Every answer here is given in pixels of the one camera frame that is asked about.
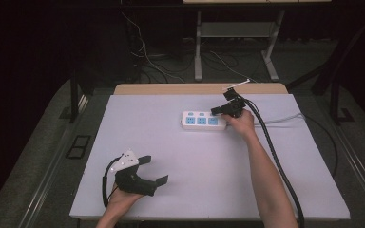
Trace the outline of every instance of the blue outlet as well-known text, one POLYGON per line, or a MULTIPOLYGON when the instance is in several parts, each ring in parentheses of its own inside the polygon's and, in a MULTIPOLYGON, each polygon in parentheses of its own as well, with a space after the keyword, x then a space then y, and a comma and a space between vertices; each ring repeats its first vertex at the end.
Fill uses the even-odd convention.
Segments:
POLYGON ((199 117, 197 124, 206 125, 206 118, 199 117))
POLYGON ((218 125, 218 118, 215 117, 211 117, 208 119, 208 124, 209 125, 218 125))
POLYGON ((195 124, 195 117, 187 117, 185 119, 185 124, 195 124))

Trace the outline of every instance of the finger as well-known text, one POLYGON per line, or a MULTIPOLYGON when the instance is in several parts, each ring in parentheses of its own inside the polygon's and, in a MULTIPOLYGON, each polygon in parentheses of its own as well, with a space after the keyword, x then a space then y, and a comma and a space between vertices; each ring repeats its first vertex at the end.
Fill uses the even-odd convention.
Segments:
POLYGON ((227 122, 230 122, 230 120, 232 119, 232 117, 227 114, 221 114, 221 117, 224 118, 227 122))

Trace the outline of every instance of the tabletop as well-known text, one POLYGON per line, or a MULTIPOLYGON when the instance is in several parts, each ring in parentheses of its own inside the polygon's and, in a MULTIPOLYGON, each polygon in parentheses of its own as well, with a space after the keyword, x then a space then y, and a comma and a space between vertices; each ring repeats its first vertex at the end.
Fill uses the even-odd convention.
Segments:
MULTIPOLYGON (((151 163, 139 167, 141 178, 169 178, 153 197, 137 201, 124 219, 260 220, 246 145, 240 136, 231 127, 205 132, 181 126, 183 111, 224 105, 226 86, 230 85, 118 85, 108 101, 69 214, 79 219, 101 216, 105 211, 101 196, 104 171, 111 160, 131 149, 138 157, 152 156, 151 163)), ((349 219, 349 210, 293 95, 281 84, 246 84, 236 91, 257 105, 267 123, 304 217, 349 219)), ((272 156, 261 127, 256 131, 272 156)), ((114 182, 113 175, 108 177, 107 192, 114 182)))

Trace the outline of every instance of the table leg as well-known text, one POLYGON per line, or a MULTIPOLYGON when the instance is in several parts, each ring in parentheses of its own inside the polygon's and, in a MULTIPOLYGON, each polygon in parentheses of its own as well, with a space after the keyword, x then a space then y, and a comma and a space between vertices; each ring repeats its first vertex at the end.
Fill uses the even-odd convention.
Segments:
POLYGON ((277 81, 279 79, 279 77, 277 75, 277 72, 275 71, 274 65, 272 64, 271 54, 272 54, 272 49, 274 48, 275 42, 278 39, 278 34, 279 34, 281 22, 283 20, 283 15, 284 15, 284 11, 280 11, 278 14, 278 18, 275 21, 272 35, 270 36, 268 48, 261 52, 263 61, 266 65, 269 76, 271 77, 271 80, 273 82, 277 81))
POLYGON ((202 63, 201 63, 201 12, 198 11, 197 18, 197 39, 195 50, 195 81, 202 81, 202 63))
POLYGON ((72 76, 70 77, 70 124, 76 120, 79 114, 78 107, 78 82, 75 75, 75 70, 72 71, 72 76))

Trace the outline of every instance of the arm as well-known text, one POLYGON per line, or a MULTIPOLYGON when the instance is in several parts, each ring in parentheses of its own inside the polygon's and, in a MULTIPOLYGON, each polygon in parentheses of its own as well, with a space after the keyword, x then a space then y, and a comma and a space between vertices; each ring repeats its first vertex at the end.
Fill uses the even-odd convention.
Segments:
POLYGON ((97 223, 96 228, 113 228, 118 220, 129 211, 129 208, 143 195, 127 193, 119 188, 111 195, 108 206, 97 223))
POLYGON ((259 142, 254 116, 248 110, 235 119, 222 115, 245 140, 251 166, 251 180, 260 217, 266 228, 298 227, 292 205, 278 170, 259 142))

